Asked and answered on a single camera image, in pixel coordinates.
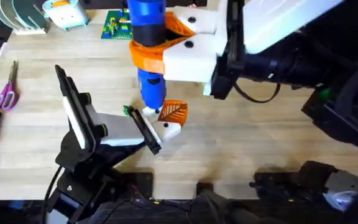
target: teal object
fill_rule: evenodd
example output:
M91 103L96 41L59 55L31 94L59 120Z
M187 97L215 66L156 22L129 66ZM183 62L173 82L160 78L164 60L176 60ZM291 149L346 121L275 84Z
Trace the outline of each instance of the teal object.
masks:
M47 21L40 13L40 10L35 7L33 0L12 0L13 8L16 12L16 16L25 25L33 29L43 29Z
M59 0L48 0L42 4L42 9L56 26L67 30L87 25L89 18L81 2L69 0L67 5L52 7L52 4L57 1Z

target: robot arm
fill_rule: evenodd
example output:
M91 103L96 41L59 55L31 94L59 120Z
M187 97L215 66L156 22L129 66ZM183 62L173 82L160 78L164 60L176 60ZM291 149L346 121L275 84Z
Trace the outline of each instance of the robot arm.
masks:
M277 83L274 96L281 84L315 88L303 112L332 138L358 146L357 0L220 0L217 11L175 7L165 20L164 0L128 3L131 17L143 18L133 24L130 50L146 106L163 105L165 80L204 83L203 94L220 100L233 87L252 99L238 78Z

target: black mount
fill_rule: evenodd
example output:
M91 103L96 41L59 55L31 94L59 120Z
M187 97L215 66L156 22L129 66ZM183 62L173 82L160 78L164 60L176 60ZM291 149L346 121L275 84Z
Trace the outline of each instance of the black mount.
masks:
M61 151L55 161L65 171L47 201L47 211L57 210L68 217L68 223L76 223L92 215L102 203L115 201L125 195L128 185L138 186L141 194L150 198L153 189L151 173L122 174L112 168L146 145L154 154L161 149L139 111L129 108L130 116L145 137L144 142L116 147L100 144L108 130L103 125L93 124L85 108L91 104L89 93L78 93L73 79L66 76L58 65L56 71L62 94L73 109L85 137L85 148L81 148L69 120L70 130L62 140Z

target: wooden desk surface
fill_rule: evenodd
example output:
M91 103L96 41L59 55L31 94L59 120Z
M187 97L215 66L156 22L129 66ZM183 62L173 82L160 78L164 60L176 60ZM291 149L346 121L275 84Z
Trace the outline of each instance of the wooden desk surface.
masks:
M123 105L142 105L128 41L100 39L106 13L89 11L90 24L68 32L52 25L47 35L11 35L0 61L0 91L18 60L20 99L0 124L0 200L43 198L57 169L68 122L55 64L80 91L91 93L99 112L122 114ZM256 98L268 98L274 89L251 81L241 86ZM197 83L168 82L167 91L167 99L189 104L182 133L157 156L144 149L119 165L153 171L156 198L192 198L199 179L214 181L226 197L254 198L248 182L257 169L297 170L307 160L358 175L358 148L330 139L300 111L311 90L285 87L266 105L235 91L225 101L214 100Z

